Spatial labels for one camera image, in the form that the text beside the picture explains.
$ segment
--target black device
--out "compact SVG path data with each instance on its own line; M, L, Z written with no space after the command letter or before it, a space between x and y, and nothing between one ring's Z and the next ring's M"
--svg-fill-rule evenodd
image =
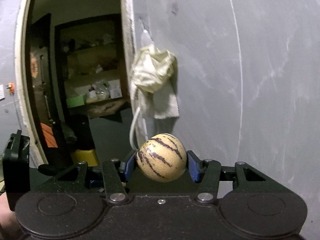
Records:
M38 170L52 178L31 191L25 182L20 198L11 200L18 179L11 175L23 176L18 164L28 160L26 148L17 144L29 140L19 131L13 137L5 149L4 180L10 208L25 232L21 239L303 239L299 232L307 206L297 194L245 162L222 166L201 161L192 151L187 151L186 168L190 187L197 184L197 190L189 193L138 193L125 187L136 169L132 151L125 160L96 167L41 165ZM232 181L233 190L218 199L223 180ZM164 185L157 183L159 189Z

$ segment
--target yellow box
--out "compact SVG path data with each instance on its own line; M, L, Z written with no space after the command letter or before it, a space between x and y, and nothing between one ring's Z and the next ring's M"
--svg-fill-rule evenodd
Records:
M71 158L74 163L86 161L89 166L99 166L99 160L94 149L90 151L76 150L71 153Z

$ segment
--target crumpled white fabric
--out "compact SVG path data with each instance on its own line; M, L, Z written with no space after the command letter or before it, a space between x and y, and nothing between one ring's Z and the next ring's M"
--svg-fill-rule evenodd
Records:
M138 100L142 117L179 117L177 98L170 82L175 61L172 53L160 51L153 42L136 54L131 81L132 90L137 91L131 95Z

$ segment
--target person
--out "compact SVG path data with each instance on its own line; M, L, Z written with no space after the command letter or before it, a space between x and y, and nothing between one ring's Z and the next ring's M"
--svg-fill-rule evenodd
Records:
M16 215L9 208L7 194L0 195L0 239L16 240L23 234Z

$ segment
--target cream fruit with purple stripes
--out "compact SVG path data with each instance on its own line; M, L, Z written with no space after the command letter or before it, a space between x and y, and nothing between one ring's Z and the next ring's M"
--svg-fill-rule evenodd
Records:
M150 179L169 182L186 169L187 153L173 135L161 133L146 141L136 155L138 167Z

